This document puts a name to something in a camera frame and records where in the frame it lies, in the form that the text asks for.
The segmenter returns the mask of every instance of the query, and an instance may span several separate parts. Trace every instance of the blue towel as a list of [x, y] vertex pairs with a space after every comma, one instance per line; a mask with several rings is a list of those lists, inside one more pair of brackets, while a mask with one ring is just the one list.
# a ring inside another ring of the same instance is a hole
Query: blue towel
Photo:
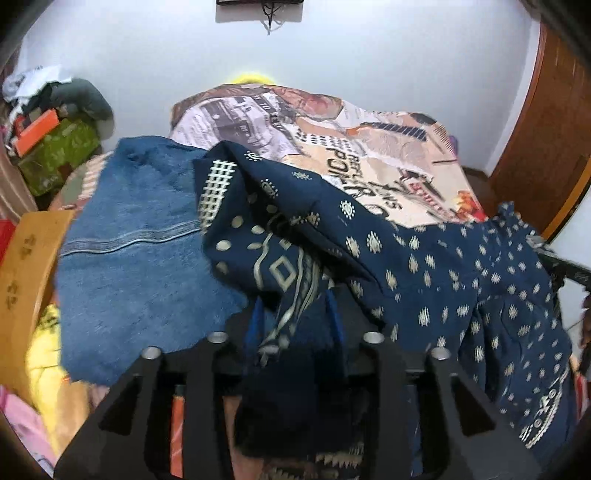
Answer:
[[246, 306], [203, 255], [193, 161], [204, 153], [141, 137], [109, 157], [56, 275], [61, 363], [72, 380], [111, 385], [144, 347], [188, 348]]

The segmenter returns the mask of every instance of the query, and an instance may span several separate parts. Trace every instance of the wooden door frame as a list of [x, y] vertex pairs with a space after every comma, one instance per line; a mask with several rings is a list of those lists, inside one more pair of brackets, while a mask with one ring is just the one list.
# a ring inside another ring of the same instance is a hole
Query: wooden door frame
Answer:
[[535, 91], [538, 88], [538, 81], [540, 79], [540, 72], [542, 71], [542, 62], [544, 60], [544, 52], [546, 49], [546, 38], [548, 32], [547, 28], [548, 27], [546, 27], [544, 23], [540, 24], [540, 40], [538, 42], [538, 53], [535, 57], [534, 73], [531, 76], [530, 88], [527, 90], [527, 95], [525, 96], [525, 101], [523, 102], [523, 107], [521, 108], [521, 113], [519, 114], [519, 118], [517, 119], [515, 128], [513, 129], [513, 132], [509, 137], [509, 141], [507, 142], [507, 145], [503, 150], [501, 158], [497, 162], [495, 169], [493, 170], [490, 176], [489, 182], [491, 185], [493, 185], [496, 181], [496, 177], [498, 176], [503, 164], [507, 161], [510, 161], [507, 160], [506, 153], [510, 151], [510, 147], [513, 146], [513, 143], [519, 137], [519, 133], [521, 132], [521, 129], [527, 117], [527, 112], [529, 111], [531, 102], [534, 99]]

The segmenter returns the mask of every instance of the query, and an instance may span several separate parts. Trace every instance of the navy patterned cloth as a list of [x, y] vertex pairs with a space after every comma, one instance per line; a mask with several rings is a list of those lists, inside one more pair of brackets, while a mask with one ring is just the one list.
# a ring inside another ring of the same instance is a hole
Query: navy patterned cloth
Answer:
[[[315, 173], [231, 142], [194, 169], [205, 254], [229, 282], [275, 299], [263, 356], [287, 348], [306, 308], [346, 283], [403, 349], [456, 354], [527, 448], [544, 438], [547, 455], [565, 441], [565, 424], [544, 434], [559, 409], [570, 418], [574, 408], [565, 393], [571, 344], [552, 315], [550, 278], [526, 242], [535, 232], [512, 205], [484, 223], [406, 229]], [[303, 336], [327, 341], [319, 325]]]

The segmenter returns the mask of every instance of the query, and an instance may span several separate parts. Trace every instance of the gray cloth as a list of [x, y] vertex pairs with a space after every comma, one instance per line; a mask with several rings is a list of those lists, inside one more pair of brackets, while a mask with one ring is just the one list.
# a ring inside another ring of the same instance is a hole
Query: gray cloth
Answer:
[[78, 108], [95, 120], [107, 120], [113, 116], [111, 106], [88, 80], [72, 79], [70, 83], [56, 85], [51, 92], [51, 104], [59, 107], [75, 103]]

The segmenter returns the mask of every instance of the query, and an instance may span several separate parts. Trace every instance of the wooden door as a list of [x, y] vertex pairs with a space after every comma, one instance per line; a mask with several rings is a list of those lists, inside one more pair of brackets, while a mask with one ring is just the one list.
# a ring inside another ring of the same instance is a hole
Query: wooden door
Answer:
[[590, 157], [591, 80], [542, 25], [530, 90], [490, 184], [499, 201], [513, 200], [526, 222], [550, 236], [573, 192], [587, 185], [581, 178], [591, 173]]

